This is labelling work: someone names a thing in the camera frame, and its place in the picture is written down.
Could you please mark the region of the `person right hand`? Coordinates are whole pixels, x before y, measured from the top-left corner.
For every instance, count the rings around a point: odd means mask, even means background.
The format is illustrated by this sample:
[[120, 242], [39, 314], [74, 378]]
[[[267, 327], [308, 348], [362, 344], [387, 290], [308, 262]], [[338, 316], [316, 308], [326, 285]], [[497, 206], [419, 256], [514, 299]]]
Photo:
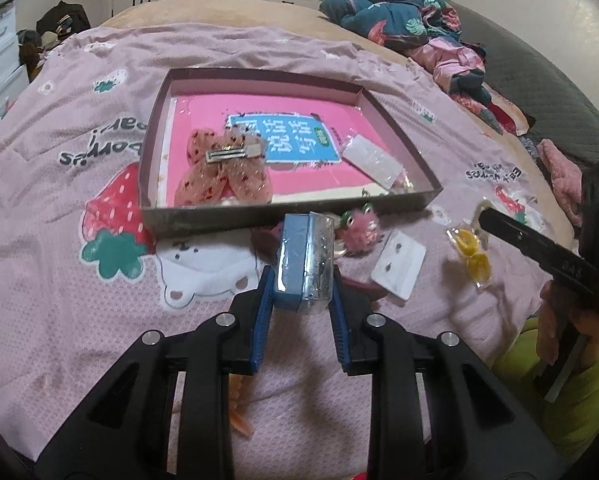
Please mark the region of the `person right hand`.
[[570, 290], [555, 281], [546, 282], [540, 292], [540, 308], [536, 352], [543, 362], [553, 365], [561, 350], [559, 331], [563, 322], [569, 321], [577, 332], [587, 338], [580, 353], [579, 367], [593, 367], [599, 361], [599, 313], [581, 310]]

